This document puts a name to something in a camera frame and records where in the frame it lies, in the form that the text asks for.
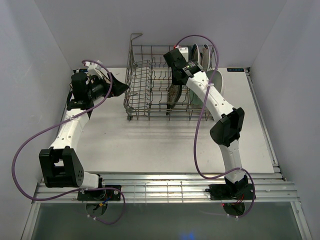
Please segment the mint green flower plate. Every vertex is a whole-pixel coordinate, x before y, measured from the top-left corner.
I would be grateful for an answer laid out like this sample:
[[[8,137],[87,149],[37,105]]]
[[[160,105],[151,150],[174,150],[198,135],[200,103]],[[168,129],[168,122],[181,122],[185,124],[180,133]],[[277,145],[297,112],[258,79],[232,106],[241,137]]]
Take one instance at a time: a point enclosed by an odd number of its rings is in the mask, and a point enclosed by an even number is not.
[[[202,100],[189,89],[189,104],[191,109],[201,109],[203,107]]]

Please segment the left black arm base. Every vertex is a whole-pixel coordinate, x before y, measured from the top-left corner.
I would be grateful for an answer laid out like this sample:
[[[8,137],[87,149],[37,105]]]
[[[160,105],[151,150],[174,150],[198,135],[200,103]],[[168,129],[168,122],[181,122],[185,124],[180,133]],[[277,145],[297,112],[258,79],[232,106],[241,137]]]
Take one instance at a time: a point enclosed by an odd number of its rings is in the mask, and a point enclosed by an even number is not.
[[[104,189],[104,190],[95,190],[95,191],[84,191],[79,192],[77,195],[78,201],[120,201],[121,194],[119,190],[122,190],[121,185],[106,185],[106,188],[114,188],[117,190],[112,189]]]

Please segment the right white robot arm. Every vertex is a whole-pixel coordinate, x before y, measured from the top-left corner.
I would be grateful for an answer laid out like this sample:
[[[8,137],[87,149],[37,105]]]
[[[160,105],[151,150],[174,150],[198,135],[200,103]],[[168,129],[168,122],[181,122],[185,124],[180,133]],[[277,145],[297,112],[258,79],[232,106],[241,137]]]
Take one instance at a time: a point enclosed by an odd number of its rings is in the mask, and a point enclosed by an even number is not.
[[[167,52],[163,57],[171,68],[173,84],[185,85],[192,90],[213,117],[214,126],[210,129],[210,136],[222,154],[225,184],[212,187],[212,197],[239,201],[253,199],[254,186],[248,182],[239,151],[244,110],[228,103],[210,82],[203,67],[196,60],[186,61],[178,48]]]

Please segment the dark square floral plate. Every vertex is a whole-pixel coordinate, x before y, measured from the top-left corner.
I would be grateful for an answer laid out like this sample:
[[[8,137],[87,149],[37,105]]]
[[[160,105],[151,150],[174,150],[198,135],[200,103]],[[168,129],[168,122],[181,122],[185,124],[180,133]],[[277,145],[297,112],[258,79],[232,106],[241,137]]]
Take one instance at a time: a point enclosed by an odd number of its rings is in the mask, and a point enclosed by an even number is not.
[[[172,109],[175,108],[177,102],[182,95],[182,85],[171,84],[167,91],[167,102],[166,102],[166,115],[171,114]]]

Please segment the white oval plate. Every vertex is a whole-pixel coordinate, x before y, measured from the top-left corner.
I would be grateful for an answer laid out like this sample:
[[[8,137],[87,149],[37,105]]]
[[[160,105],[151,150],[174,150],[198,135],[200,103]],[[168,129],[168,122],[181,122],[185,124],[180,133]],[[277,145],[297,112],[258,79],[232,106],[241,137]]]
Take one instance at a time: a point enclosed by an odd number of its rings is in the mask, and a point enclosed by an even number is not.
[[[217,70],[214,74],[214,70],[208,70],[206,72],[206,76],[208,79],[210,79],[213,76],[211,83],[214,85],[217,91],[223,96],[225,91],[225,84],[224,84],[223,76],[220,73],[220,71]]]

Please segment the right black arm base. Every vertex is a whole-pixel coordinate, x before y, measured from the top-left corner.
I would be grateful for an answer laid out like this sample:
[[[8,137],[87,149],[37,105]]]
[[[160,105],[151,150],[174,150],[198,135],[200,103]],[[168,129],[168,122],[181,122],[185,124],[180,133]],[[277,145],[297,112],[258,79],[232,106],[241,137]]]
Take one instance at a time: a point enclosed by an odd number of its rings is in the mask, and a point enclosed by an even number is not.
[[[252,184],[241,189],[232,189],[227,184],[210,184],[205,192],[210,194],[211,200],[252,200],[256,198]]]

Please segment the cream square floral plate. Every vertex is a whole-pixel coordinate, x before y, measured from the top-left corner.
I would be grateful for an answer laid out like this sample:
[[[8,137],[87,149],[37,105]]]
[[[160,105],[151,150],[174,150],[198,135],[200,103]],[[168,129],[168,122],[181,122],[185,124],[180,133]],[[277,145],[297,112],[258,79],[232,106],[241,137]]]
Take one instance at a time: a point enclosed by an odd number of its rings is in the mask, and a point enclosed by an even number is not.
[[[104,87],[104,88],[109,88],[111,85],[110,79],[108,76],[105,76],[103,73],[100,74],[99,77],[100,80],[100,84]]]

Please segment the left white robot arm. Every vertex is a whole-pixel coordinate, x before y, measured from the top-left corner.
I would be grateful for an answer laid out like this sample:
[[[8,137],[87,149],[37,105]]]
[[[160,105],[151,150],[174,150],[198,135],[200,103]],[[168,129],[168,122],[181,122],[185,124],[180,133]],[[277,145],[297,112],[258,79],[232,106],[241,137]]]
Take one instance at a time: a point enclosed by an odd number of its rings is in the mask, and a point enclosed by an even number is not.
[[[71,99],[64,116],[66,122],[61,125],[51,146],[39,153],[43,180],[48,188],[88,190],[95,200],[106,195],[101,177],[84,170],[76,153],[77,145],[93,113],[94,102],[104,97],[118,97],[128,88],[116,78],[110,82],[107,77],[96,73],[77,72],[71,76]]]

